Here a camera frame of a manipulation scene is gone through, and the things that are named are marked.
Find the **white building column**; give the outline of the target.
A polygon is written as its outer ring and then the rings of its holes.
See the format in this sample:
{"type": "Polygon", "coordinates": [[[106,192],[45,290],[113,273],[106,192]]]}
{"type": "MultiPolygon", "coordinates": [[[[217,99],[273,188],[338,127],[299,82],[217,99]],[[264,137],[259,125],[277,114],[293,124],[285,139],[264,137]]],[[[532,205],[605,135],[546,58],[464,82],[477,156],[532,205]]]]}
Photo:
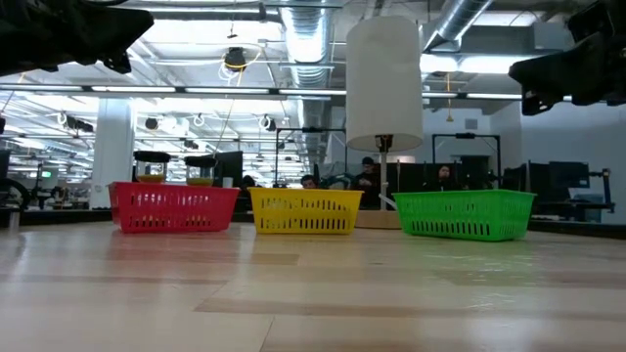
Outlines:
{"type": "Polygon", "coordinates": [[[108,185],[131,180],[136,116],[130,99],[101,98],[97,113],[89,205],[110,208],[108,185]]]}

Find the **green plastic basket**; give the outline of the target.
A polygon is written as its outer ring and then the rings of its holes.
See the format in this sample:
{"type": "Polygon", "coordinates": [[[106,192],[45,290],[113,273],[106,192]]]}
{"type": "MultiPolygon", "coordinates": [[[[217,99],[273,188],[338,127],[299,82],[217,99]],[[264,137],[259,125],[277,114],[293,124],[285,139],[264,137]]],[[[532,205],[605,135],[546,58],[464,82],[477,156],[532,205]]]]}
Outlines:
{"type": "Polygon", "coordinates": [[[524,238],[534,198],[533,194],[507,190],[394,195],[404,233],[478,242],[524,238]]]}

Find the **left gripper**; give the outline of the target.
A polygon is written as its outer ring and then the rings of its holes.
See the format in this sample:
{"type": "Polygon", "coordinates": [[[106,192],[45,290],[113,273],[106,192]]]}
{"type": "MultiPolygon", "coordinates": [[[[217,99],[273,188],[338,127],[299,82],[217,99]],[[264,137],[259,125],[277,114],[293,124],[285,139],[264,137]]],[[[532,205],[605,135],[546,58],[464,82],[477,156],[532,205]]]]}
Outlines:
{"type": "MultiPolygon", "coordinates": [[[[146,10],[118,8],[123,1],[76,0],[79,63],[101,62],[117,73],[132,71],[127,50],[155,20],[146,10]]],[[[56,71],[71,62],[72,55],[57,42],[57,29],[63,28],[57,0],[0,0],[0,76],[56,71]]]]}

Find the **black metal rig frame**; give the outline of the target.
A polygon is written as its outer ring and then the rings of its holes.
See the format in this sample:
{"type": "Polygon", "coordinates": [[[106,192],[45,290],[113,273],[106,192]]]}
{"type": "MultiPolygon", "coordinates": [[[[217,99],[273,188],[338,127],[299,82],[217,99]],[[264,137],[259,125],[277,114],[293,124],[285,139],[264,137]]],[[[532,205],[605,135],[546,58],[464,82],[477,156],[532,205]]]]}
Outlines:
{"type": "Polygon", "coordinates": [[[497,182],[498,188],[500,188],[502,186],[502,181],[503,181],[503,170],[502,170],[502,143],[501,143],[501,136],[500,135],[494,135],[494,134],[475,134],[475,133],[470,133],[470,132],[464,132],[464,133],[454,133],[454,134],[432,134],[431,135],[431,163],[435,164],[436,163],[436,139],[437,138],[453,138],[453,139],[457,139],[457,140],[472,140],[472,139],[480,139],[482,140],[485,144],[489,145],[486,140],[487,139],[493,139],[496,143],[496,176],[495,176],[495,181],[497,182]]]}

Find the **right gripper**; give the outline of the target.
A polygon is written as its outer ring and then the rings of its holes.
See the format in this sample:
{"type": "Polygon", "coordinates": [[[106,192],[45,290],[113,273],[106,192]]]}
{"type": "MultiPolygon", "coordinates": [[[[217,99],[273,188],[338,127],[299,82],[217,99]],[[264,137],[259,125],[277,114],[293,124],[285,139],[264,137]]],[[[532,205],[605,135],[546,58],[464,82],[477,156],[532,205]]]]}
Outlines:
{"type": "MultiPolygon", "coordinates": [[[[599,83],[593,88],[608,106],[626,105],[626,0],[595,0],[569,18],[574,42],[589,43],[589,53],[600,65],[599,83]]],[[[508,76],[521,86],[521,112],[536,115],[569,97],[575,106],[586,106],[578,92],[586,49],[573,49],[519,61],[508,76]]]]}

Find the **black ceiling-hung device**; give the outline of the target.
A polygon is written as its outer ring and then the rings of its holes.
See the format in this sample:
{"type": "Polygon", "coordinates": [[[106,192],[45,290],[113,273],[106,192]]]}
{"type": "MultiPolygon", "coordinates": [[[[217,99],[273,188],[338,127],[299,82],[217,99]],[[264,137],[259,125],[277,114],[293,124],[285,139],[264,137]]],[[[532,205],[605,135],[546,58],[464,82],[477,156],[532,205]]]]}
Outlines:
{"type": "Polygon", "coordinates": [[[246,69],[246,56],[243,47],[230,47],[224,57],[224,67],[227,72],[241,72],[246,69]]]}

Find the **white shade table lamp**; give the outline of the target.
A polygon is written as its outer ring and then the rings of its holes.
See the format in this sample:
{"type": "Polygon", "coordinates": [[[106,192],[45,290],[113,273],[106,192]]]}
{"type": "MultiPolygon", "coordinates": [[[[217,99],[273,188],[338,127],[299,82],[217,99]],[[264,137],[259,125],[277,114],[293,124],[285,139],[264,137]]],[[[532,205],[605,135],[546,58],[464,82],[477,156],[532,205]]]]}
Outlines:
{"type": "Polygon", "coordinates": [[[356,227],[398,230],[387,158],[424,141],[419,30],[407,18],[375,17],[356,24],[346,44],[346,145],[380,156],[380,209],[361,210],[356,227]]]}

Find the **red plastic basket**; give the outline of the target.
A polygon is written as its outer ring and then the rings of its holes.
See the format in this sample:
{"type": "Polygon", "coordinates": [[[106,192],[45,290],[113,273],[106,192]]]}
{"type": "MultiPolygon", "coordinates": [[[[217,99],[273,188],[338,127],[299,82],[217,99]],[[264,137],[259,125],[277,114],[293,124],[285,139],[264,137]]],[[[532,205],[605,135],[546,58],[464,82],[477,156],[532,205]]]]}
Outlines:
{"type": "Polygon", "coordinates": [[[124,234],[219,232],[229,228],[239,191],[114,182],[112,221],[124,234]]]}

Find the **black monitor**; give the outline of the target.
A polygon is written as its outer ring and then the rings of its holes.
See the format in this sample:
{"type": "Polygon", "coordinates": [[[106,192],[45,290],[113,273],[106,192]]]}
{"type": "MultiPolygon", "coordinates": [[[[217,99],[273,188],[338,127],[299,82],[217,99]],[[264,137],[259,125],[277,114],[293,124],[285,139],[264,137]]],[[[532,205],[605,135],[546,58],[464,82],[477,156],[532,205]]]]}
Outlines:
{"type": "Polygon", "coordinates": [[[587,163],[551,161],[549,172],[553,188],[588,189],[590,187],[590,171],[587,163]]]}
{"type": "Polygon", "coordinates": [[[222,188],[239,188],[243,180],[244,153],[241,151],[215,155],[214,185],[222,188]]]}

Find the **yellow plastic basket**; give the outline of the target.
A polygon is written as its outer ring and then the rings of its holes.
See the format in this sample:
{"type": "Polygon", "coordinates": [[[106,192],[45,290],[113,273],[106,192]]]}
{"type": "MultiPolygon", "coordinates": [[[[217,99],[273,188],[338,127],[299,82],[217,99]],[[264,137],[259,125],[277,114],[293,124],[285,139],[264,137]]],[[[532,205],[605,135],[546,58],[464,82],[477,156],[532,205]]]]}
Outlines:
{"type": "Polygon", "coordinates": [[[252,188],[249,192],[255,230],[270,235],[349,235],[363,195],[321,189],[252,188]]]}

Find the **long ceiling light strip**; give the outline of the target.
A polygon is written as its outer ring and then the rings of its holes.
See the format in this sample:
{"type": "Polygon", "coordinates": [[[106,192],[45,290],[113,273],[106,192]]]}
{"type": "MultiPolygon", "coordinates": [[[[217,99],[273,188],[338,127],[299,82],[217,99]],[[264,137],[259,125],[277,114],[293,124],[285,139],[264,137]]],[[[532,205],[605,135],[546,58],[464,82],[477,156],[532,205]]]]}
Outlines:
{"type": "Polygon", "coordinates": [[[103,86],[65,84],[0,83],[0,91],[50,94],[128,94],[130,96],[207,95],[207,96],[271,96],[271,97],[344,97],[345,90],[306,88],[186,87],[186,86],[103,86]]]}

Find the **silver ventilation duct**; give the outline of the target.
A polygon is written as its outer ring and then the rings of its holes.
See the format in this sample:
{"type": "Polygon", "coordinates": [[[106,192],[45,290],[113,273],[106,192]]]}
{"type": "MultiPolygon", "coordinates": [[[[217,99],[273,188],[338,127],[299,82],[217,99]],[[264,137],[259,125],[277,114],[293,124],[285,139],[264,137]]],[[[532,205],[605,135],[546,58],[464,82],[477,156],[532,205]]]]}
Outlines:
{"type": "MultiPolygon", "coordinates": [[[[286,7],[280,10],[285,25],[288,57],[295,64],[291,69],[292,83],[299,89],[324,89],[329,86],[329,68],[325,68],[331,32],[332,15],[319,7],[286,7]]],[[[318,98],[303,98],[297,102],[299,124],[302,128],[327,128],[330,122],[330,102],[318,98]]]]}
{"type": "Polygon", "coordinates": [[[422,27],[424,53],[458,53],[462,38],[494,0],[446,0],[439,17],[422,27]]]}

